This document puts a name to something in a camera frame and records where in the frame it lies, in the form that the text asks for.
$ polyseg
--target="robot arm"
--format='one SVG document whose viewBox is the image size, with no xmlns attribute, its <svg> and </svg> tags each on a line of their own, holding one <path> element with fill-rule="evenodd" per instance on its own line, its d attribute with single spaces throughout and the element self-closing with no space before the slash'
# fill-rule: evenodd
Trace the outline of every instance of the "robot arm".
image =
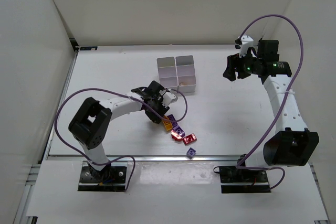
<svg viewBox="0 0 336 224">
<path fill-rule="evenodd" d="M 257 74 L 268 93 L 275 116 L 292 75 L 288 63 L 279 61 L 279 41 L 260 40 L 256 57 L 251 54 L 249 46 L 253 45 L 253 40 L 250 37 L 243 35 L 236 43 L 240 52 L 227 57 L 223 77 L 234 81 L 236 72 L 238 79 Z M 268 165 L 303 166 L 319 143 L 318 134 L 310 132 L 302 119 L 292 88 L 288 93 L 285 107 L 276 122 L 276 134 L 264 145 L 263 156 Z"/>
<path fill-rule="evenodd" d="M 103 164 L 109 161 L 102 146 L 102 141 L 109 123 L 113 119 L 131 112 L 144 110 L 145 114 L 154 123 L 160 123 L 161 119 L 149 110 L 144 103 L 160 116 L 164 116 L 169 110 L 169 105 L 176 101 L 176 95 L 155 81 L 147 88 L 131 90 L 127 94 L 127 98 L 116 97 L 103 101 L 97 101 L 92 97 L 85 99 L 71 120 L 69 131 L 78 140 L 85 154 L 91 159 L 88 162 L 91 175 L 102 182 L 116 176 L 112 173 L 111 164 L 99 166 L 92 163 Z"/>
</svg>

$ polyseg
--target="white table surface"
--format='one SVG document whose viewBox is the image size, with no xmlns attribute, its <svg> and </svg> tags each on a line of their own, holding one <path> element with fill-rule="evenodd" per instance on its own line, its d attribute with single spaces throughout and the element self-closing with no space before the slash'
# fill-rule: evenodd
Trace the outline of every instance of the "white table surface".
<svg viewBox="0 0 336 224">
<path fill-rule="evenodd" d="M 271 223 L 326 220 L 310 167 L 266 194 L 222 194 L 217 162 L 138 162 L 126 193 L 77 191 L 81 162 L 44 161 L 28 216 L 38 223 Z M 271 185 L 281 172 L 268 171 Z"/>
<path fill-rule="evenodd" d="M 187 95 L 188 114 L 179 125 L 186 134 L 194 133 L 197 142 L 189 146 L 175 142 L 162 124 L 153 124 L 143 111 L 134 112 L 110 123 L 103 141 L 106 154 L 185 155 L 192 147 L 197 155 L 240 155 L 254 146 L 274 117 L 257 76 L 235 82 L 223 78 L 227 56 L 236 52 L 233 45 L 100 46 L 96 51 L 79 51 L 67 96 L 89 87 L 127 93 L 158 81 L 157 58 L 193 55 L 197 86 L 195 93 Z M 59 119 L 61 135 L 78 148 L 68 125 L 90 96 L 97 100 L 111 98 L 101 92 L 79 94 L 69 101 Z M 180 98 L 167 114 L 179 118 L 184 108 Z M 54 135 L 49 154 L 77 153 Z"/>
</svg>

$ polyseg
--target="white wall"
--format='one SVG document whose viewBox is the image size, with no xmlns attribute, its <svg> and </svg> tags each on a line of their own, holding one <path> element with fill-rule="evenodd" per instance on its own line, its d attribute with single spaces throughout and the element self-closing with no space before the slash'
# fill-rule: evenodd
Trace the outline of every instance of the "white wall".
<svg viewBox="0 0 336 224">
<path fill-rule="evenodd" d="M 320 136 L 311 160 L 329 217 L 336 223 L 336 0 L 292 0 L 285 15 L 303 36 L 305 59 L 294 89 L 304 120 Z M 300 56 L 294 30 L 281 22 L 273 37 L 280 43 L 280 59 L 296 70 Z"/>
<path fill-rule="evenodd" d="M 74 53 L 52 0 L 0 0 L 0 223 L 12 223 Z"/>
<path fill-rule="evenodd" d="M 290 0 L 54 0 L 79 45 L 232 44 L 265 13 Z M 262 20 L 250 33 L 259 38 Z M 277 20 L 268 22 L 272 33 Z"/>
</svg>

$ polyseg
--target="purple cube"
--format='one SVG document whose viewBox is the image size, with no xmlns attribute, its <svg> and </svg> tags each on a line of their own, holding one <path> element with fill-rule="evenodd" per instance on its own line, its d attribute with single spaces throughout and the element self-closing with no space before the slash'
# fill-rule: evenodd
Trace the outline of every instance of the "purple cube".
<svg viewBox="0 0 336 224">
<path fill-rule="evenodd" d="M 173 115 L 168 115 L 167 117 L 168 117 L 168 119 L 169 119 L 170 121 L 176 121 L 176 119 L 175 119 L 175 117 L 174 117 Z M 173 128 L 176 127 L 176 126 L 178 126 L 178 124 L 175 123 L 175 122 L 171 122 L 171 123 L 172 123 L 172 125 L 173 125 Z"/>
<path fill-rule="evenodd" d="M 196 154 L 196 151 L 192 148 L 190 148 L 188 151 L 187 151 L 187 157 L 188 158 L 193 158 L 194 155 Z"/>
<path fill-rule="evenodd" d="M 185 133 L 184 133 L 183 129 L 182 129 L 180 126 L 175 126 L 175 127 L 173 127 L 173 130 L 174 130 L 178 135 L 180 135 L 181 137 L 184 137 L 184 136 L 185 136 Z"/>
</svg>

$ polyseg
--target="cube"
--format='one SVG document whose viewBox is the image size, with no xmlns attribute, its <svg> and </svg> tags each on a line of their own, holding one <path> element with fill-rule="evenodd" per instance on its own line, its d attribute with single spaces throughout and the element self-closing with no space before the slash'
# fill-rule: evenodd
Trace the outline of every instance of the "cube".
<svg viewBox="0 0 336 224">
<path fill-rule="evenodd" d="M 176 121 L 176 119 L 175 119 L 175 117 L 173 115 L 168 115 L 167 117 L 168 117 L 168 119 L 170 121 Z M 178 126 L 178 124 L 176 122 L 171 122 L 171 123 L 173 125 L 173 128 L 175 128 L 176 126 Z"/>
<path fill-rule="evenodd" d="M 178 142 L 182 141 L 183 137 L 181 137 L 176 131 L 172 130 L 171 134 L 172 134 L 172 138 L 175 141 L 178 141 Z"/>
<path fill-rule="evenodd" d="M 169 120 L 169 118 L 165 115 L 163 116 L 163 118 Z M 164 127 L 166 128 L 166 131 L 170 131 L 173 128 L 173 125 L 170 122 L 162 120 L 162 123 L 163 123 Z"/>
<path fill-rule="evenodd" d="M 173 130 L 180 135 L 181 137 L 185 136 L 185 132 L 183 131 L 183 129 L 180 126 L 176 126 L 173 128 Z"/>
<path fill-rule="evenodd" d="M 196 150 L 192 149 L 192 148 L 189 148 L 189 150 L 187 151 L 187 157 L 188 158 L 193 158 L 196 154 Z"/>
<path fill-rule="evenodd" d="M 195 142 L 197 140 L 197 137 L 195 136 L 195 134 L 190 134 L 188 136 L 185 136 L 182 141 L 185 145 L 191 144 L 193 142 Z"/>
</svg>

